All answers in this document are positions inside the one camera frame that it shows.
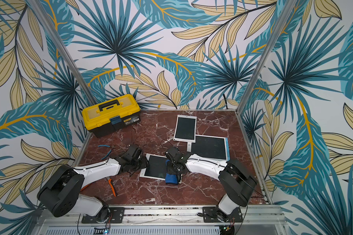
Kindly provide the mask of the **blue microfiber cloth black trim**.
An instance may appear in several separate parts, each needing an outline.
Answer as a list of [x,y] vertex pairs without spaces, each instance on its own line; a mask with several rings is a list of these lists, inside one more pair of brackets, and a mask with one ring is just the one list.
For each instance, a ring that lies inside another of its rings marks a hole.
[[180,177],[177,174],[173,163],[170,160],[167,160],[165,164],[166,164],[165,183],[167,185],[178,185],[180,181]]

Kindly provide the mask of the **white drawing tablet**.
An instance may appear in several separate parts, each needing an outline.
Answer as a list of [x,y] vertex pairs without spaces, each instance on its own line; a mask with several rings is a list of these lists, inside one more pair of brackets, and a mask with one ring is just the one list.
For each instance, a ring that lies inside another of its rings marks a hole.
[[142,169],[140,177],[162,180],[165,182],[166,176],[166,161],[168,160],[165,156],[146,154],[146,158],[149,161],[149,166]]
[[173,140],[179,142],[195,143],[196,125],[197,117],[178,115]]

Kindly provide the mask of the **white drawing tablet front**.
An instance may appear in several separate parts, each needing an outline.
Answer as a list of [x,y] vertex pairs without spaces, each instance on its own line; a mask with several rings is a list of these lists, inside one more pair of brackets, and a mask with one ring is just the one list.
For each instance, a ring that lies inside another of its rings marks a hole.
[[179,142],[195,143],[196,125],[197,117],[178,115],[173,140]]

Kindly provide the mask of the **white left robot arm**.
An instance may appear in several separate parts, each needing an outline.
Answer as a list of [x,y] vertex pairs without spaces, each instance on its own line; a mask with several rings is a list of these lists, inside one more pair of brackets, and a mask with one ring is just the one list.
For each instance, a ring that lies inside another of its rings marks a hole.
[[81,190],[104,178],[123,173],[135,173],[149,165],[138,145],[130,145],[119,157],[85,166],[60,166],[37,194],[37,199],[54,217],[78,213],[92,217],[98,223],[112,218],[109,206],[96,197],[81,194]]

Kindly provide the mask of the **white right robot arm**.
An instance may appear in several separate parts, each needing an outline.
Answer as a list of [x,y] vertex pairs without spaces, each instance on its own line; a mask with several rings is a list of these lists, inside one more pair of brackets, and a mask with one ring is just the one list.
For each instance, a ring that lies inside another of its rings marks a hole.
[[182,153],[172,147],[165,152],[166,183],[178,184],[183,174],[198,173],[218,180],[225,190],[224,196],[215,207],[203,207],[198,216],[205,223],[243,222],[247,207],[257,182],[246,167],[236,159],[229,161],[213,160],[190,152]]

